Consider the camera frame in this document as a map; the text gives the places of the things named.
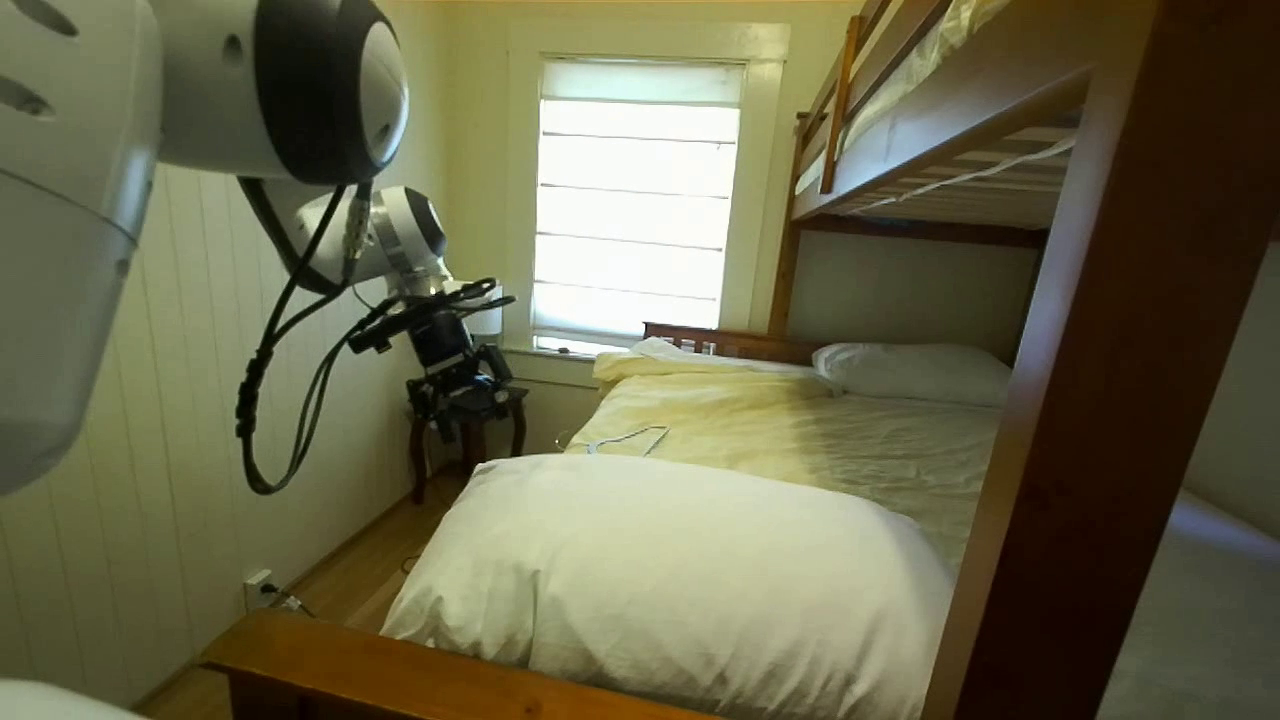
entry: wooden bed frame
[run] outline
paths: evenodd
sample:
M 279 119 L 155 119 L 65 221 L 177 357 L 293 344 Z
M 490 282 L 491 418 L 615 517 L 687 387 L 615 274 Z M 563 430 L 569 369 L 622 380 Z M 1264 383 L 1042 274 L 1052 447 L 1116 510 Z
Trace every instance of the wooden bed frame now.
M 844 147 L 847 117 L 941 14 L 944 0 L 905 0 L 895 14 L 871 0 L 847 23 L 847 50 L 798 142 L 798 178 L 826 159 L 826 180 L 791 197 L 774 338 L 787 326 L 806 227 L 884 227 L 858 203 L 902 178 L 1019 130 L 1080 119 L 1049 227 L 941 227 L 910 215 L 892 227 L 1044 243 L 924 716 L 1096 716 L 1275 232 L 1280 91 L 1264 72 L 1280 69 L 1280 3 L 1012 0 Z M 480 716 L 622 716 L 602 713 L 604 693 L 371 635 L 353 642 L 355 657 L 326 651 L 309 624 L 276 624 L 231 629 L 213 651 L 213 667 L 237 686 L 237 710 L 244 690 L 353 702 L 346 681 L 360 659 L 398 676 L 399 696 L 426 702 L 408 710 L 363 693 L 339 706 L 353 716 L 478 716 L 478 696 L 491 702 Z

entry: wooden post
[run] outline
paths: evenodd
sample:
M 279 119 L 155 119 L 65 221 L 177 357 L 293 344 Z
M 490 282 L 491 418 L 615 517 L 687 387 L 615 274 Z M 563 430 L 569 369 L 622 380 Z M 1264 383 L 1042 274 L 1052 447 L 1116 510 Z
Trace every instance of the wooden post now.
M 1280 215 L 1280 3 L 1099 29 L 924 716 L 1096 716 Z

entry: white wall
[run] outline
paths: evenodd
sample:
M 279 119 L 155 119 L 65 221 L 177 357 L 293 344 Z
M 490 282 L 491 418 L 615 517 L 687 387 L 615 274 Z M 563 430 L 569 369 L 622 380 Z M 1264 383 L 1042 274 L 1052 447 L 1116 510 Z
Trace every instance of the white wall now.
M 1280 538 L 1280 243 L 1253 283 L 1188 486 Z
M 956 340 L 1012 357 L 1042 251 L 814 232 L 791 332 L 814 340 Z
M 385 3 L 431 57 L 438 10 Z M 431 185 L 417 130 L 398 180 Z M 0 676 L 137 706 L 240 617 L 240 575 L 298 580 L 408 492 L 408 357 L 346 362 L 317 453 L 276 499 L 240 481 L 231 403 L 284 274 L 228 178 L 163 169 L 86 437 L 43 481 L 0 499 Z M 260 456 L 279 467 L 300 387 L 360 315 L 346 300 L 276 357 Z

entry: black cable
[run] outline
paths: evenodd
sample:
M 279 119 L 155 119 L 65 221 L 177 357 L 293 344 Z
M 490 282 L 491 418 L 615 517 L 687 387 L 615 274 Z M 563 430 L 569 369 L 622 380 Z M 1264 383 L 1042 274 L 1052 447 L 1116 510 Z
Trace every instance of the black cable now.
M 335 190 L 335 194 L 334 194 L 334 199 L 327 199 L 327 210 L 326 210 L 326 215 L 321 215 L 321 226 L 317 226 L 317 232 L 312 232 L 312 241 L 309 241 L 309 250 L 304 250 L 304 256 L 300 256 L 298 274 L 284 282 L 284 287 L 279 287 L 279 295 L 276 295 L 276 309 L 274 309 L 274 315 L 267 315 L 267 326 L 263 326 L 263 338 L 260 338 L 260 344 L 255 344 L 255 354 L 252 354 L 252 362 L 248 362 L 248 369 L 244 369 L 244 380 L 240 380 L 237 437 L 240 437 L 244 481 L 248 481 L 248 489 L 252 489 L 255 495 L 276 495 L 279 489 L 289 489 L 289 481 L 300 471 L 300 465 L 304 465 L 304 456 L 312 453 L 312 440 L 317 440 L 317 425 L 321 425 L 321 409 L 326 409 L 326 387 L 327 387 L 327 375 L 334 375 L 334 366 L 335 366 L 339 344 L 321 362 L 321 369 L 317 369 L 317 375 L 312 375 L 312 387 L 309 387 L 309 400 L 304 400 L 304 414 L 300 414 L 300 430 L 298 430 L 298 446 L 293 446 L 293 456 L 289 456 L 284 476 L 279 476 L 276 486 L 260 476 L 255 453 L 252 453 L 260 383 L 263 383 L 263 375 L 267 375 L 267 366 L 274 366 L 276 344 L 279 344 L 300 321 L 317 315 L 326 305 L 334 305 L 334 300 L 339 295 L 339 287 L 335 287 L 335 294 L 321 295 L 317 305 L 309 305 L 304 311 L 298 311 L 293 321 L 284 321 L 289 300 L 293 300 L 293 294 L 298 294 L 298 283 L 300 283 L 300 274 L 309 274 L 312 256 L 321 251 L 321 241 L 326 241 L 326 232 L 327 232 L 327 226 L 334 226 L 346 194 L 348 194 L 348 190 Z

